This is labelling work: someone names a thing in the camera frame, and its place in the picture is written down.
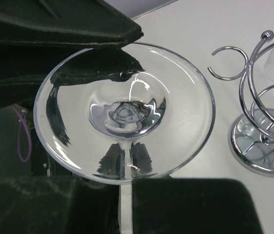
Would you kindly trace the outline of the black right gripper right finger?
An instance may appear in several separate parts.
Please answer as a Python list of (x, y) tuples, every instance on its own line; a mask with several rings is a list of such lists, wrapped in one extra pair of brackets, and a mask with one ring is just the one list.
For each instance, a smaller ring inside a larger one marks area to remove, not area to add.
[(138, 179), (132, 183), (135, 234), (261, 234), (246, 187), (233, 179)]

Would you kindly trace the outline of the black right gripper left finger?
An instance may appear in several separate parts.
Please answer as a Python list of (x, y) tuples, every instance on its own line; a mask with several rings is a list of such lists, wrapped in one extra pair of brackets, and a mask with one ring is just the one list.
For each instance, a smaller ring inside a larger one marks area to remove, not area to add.
[(83, 48), (121, 48), (142, 28), (103, 0), (0, 0), (0, 109), (33, 100), (47, 74)]

